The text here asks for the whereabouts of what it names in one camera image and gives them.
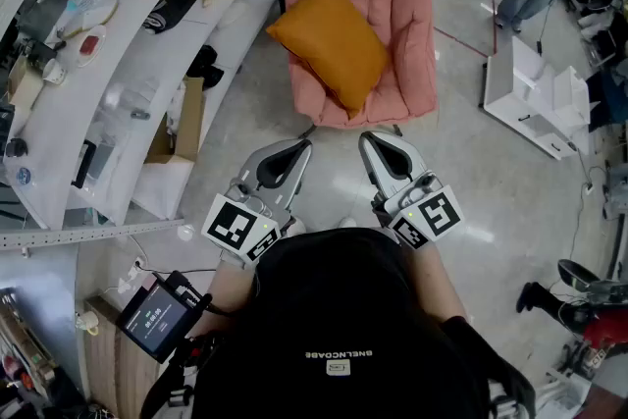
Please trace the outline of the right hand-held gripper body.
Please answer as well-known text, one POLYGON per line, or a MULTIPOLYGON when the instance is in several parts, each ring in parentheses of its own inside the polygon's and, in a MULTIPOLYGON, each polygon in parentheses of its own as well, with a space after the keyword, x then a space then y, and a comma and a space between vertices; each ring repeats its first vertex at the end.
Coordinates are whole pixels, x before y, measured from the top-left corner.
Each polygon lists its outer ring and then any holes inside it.
POLYGON ((435 242, 464 224, 464 215, 450 185, 428 170, 391 197, 378 192, 373 211, 382 227, 414 250, 435 242))

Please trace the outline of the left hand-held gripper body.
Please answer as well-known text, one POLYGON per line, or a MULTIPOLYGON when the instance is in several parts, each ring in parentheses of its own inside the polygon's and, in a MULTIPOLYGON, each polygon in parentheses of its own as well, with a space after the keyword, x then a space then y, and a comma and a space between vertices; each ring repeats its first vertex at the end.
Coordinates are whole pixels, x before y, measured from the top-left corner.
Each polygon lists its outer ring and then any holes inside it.
POLYGON ((225 194, 216 195, 202 235, 244 266, 256 266, 291 222, 293 197, 292 189, 251 187, 233 179, 225 194))

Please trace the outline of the orange pillow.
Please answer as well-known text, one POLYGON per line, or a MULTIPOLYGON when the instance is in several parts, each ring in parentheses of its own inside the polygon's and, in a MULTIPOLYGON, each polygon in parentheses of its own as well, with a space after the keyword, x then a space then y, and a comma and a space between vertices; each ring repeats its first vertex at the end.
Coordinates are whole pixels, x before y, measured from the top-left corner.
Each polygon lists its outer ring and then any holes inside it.
POLYGON ((298 0, 267 31, 333 93, 350 118, 388 65, 385 45, 350 0, 298 0))

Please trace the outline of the person's right forearm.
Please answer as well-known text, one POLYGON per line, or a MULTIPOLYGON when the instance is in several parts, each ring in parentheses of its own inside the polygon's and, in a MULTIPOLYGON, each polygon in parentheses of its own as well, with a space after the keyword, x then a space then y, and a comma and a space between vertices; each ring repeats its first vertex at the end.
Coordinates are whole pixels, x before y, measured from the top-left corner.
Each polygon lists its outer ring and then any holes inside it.
POLYGON ((437 247, 428 241, 418 249, 409 245, 402 249, 421 308, 440 323, 455 317, 467 319, 437 247))

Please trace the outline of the person's left forearm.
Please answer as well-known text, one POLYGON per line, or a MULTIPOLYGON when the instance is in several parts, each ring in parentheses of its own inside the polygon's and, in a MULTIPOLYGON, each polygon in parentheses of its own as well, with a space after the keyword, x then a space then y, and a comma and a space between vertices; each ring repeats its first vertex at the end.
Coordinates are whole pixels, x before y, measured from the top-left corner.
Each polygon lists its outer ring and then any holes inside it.
MULTIPOLYGON (((251 298, 254 282, 254 268, 232 259, 221 260, 207 292, 212 295, 212 304, 220 310, 238 311, 251 298)), ((195 338, 213 331, 228 331, 234 322, 234 317, 204 312, 188 334, 195 338)))

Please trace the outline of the cardboard box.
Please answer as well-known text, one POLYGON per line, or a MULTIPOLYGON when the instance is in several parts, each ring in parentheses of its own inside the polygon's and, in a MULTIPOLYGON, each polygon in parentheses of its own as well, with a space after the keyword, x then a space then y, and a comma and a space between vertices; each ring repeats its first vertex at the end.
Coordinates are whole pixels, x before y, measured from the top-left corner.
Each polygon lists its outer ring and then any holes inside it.
POLYGON ((205 97, 203 78, 185 77, 183 99, 176 127, 169 125, 165 114, 153 137, 145 164, 167 164, 171 161, 194 162, 200 142, 205 97))

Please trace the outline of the white box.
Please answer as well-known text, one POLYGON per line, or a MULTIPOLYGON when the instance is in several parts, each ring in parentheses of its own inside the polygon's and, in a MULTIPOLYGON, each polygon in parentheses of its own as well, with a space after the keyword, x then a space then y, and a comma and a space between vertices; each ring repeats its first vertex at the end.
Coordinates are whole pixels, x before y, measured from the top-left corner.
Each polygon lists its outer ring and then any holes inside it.
POLYGON ((131 200, 160 220, 176 218, 194 163, 179 158, 141 168, 131 200))

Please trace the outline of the black bag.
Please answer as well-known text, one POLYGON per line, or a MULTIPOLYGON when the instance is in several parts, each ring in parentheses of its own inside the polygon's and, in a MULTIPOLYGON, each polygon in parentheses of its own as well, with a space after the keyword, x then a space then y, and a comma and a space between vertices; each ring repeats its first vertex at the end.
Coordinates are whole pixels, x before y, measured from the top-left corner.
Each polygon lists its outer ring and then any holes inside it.
POLYGON ((215 87, 224 75, 224 71, 215 66, 217 52, 210 45, 203 45, 194 57, 185 73, 190 79, 203 79, 202 89, 215 87))

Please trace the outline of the black monitor screen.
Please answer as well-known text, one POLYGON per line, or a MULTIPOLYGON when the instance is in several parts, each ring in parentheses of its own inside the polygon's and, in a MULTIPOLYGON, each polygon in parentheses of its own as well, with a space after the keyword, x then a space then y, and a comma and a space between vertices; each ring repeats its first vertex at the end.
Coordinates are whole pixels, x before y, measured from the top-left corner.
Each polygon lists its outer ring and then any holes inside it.
POLYGON ((183 343, 211 303, 180 271, 163 278, 149 273, 123 309, 116 326, 159 363, 164 363, 183 343))

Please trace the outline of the person's black shirt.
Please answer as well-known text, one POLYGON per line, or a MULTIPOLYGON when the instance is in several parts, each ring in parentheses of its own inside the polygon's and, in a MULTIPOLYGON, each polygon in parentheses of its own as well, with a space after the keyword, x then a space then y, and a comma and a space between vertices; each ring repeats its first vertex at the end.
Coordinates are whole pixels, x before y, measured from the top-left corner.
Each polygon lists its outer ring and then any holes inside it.
POLYGON ((368 228, 280 240, 201 369, 193 419, 525 419, 528 380, 467 319, 419 305, 402 244, 368 228))

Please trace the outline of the white cabinet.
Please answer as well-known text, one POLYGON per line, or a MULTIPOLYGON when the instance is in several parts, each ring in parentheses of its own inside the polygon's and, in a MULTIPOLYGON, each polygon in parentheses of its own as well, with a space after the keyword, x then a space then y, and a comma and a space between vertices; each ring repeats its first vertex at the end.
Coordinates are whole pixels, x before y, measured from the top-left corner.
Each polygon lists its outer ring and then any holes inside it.
POLYGON ((515 36, 488 58, 480 107, 555 160, 589 153, 585 80, 572 67, 556 71, 515 36))

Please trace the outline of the pink padded chair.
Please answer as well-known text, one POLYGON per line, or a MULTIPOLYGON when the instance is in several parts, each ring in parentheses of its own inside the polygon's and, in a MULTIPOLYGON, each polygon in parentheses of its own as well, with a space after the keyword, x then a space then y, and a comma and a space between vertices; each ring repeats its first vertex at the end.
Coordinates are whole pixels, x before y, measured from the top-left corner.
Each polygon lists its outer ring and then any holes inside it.
MULTIPOLYGON (((291 7, 298 0, 286 0, 291 7)), ((351 0, 389 51, 391 61, 354 117, 296 57, 288 58, 295 110, 316 127, 396 125, 437 111, 432 0, 351 0)))

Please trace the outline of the white shelving unit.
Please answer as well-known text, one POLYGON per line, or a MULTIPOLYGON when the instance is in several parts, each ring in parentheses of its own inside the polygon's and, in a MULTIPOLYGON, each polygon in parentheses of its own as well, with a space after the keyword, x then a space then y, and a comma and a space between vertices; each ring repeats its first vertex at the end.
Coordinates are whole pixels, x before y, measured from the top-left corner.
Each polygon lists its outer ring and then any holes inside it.
MULTIPOLYGON (((0 0, 0 34, 22 0, 0 0)), ((75 8, 97 0, 75 0, 75 8)), ((58 29, 26 45, 8 74, 0 106, 0 249, 76 243, 132 231, 131 197, 165 114, 177 125, 185 73, 203 45, 217 52, 220 82, 203 90, 199 148, 275 0, 196 0, 173 28, 153 34, 142 23, 160 0, 119 0, 104 25, 105 43, 86 67, 76 65, 87 31, 63 40, 58 29), (57 59, 61 85, 43 81, 57 59), (97 149, 83 188, 71 186, 83 142, 97 149)))

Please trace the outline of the black handheld device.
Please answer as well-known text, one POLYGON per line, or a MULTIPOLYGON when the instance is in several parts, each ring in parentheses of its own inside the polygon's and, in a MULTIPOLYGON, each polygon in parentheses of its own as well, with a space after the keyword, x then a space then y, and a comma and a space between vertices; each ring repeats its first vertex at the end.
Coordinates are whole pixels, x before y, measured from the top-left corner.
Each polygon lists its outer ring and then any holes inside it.
POLYGON ((86 139, 81 147, 81 151, 78 157, 78 167, 76 168, 76 173, 74 179, 71 182, 71 186, 76 187, 78 189, 82 189, 84 182, 86 180, 89 167, 94 158, 94 154, 96 152, 96 145, 86 139))

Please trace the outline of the black harness rig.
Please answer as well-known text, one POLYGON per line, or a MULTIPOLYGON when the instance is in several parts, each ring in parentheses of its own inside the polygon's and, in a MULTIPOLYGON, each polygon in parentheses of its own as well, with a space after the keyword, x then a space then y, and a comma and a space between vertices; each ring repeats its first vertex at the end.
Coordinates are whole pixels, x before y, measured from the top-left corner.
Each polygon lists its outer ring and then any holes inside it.
POLYGON ((200 371, 224 340, 217 331, 185 339, 146 395, 139 419, 193 419, 200 371))

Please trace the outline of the wooden cabinet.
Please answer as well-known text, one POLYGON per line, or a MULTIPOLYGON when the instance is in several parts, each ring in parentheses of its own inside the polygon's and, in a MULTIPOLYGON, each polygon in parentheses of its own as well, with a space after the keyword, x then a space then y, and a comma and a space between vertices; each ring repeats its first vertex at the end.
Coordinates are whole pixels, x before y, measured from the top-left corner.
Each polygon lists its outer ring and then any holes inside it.
POLYGON ((99 295, 84 302, 98 319, 98 334, 84 340, 91 398, 118 419, 139 419, 160 364, 116 326, 120 311, 99 295))

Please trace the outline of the white plate with red item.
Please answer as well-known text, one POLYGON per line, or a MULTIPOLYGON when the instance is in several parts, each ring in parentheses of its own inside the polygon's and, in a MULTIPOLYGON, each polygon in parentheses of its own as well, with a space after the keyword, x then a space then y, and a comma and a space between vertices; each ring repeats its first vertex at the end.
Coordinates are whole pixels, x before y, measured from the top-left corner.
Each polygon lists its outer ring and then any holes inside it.
POLYGON ((76 65, 83 68, 89 65, 102 49, 107 35, 107 28, 104 25, 92 27, 82 39, 78 48, 76 65))

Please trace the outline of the round plate with green rim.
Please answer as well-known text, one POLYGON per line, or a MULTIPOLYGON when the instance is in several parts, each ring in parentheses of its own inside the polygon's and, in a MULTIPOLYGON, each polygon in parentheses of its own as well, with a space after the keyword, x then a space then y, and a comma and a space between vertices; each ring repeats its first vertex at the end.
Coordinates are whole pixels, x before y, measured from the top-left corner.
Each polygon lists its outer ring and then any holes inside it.
POLYGON ((91 7, 74 8, 57 34, 61 39, 68 40, 95 26, 104 26, 114 16, 118 5, 119 0, 97 0, 91 7))

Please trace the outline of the white cup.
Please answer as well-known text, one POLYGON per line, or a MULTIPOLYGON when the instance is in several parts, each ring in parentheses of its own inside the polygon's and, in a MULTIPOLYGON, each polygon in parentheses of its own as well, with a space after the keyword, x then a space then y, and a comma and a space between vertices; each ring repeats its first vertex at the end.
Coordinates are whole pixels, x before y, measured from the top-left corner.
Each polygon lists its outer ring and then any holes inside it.
POLYGON ((44 66, 42 78, 43 81, 48 84, 61 85, 65 81, 67 74, 68 71, 63 64, 53 58, 50 59, 44 66))

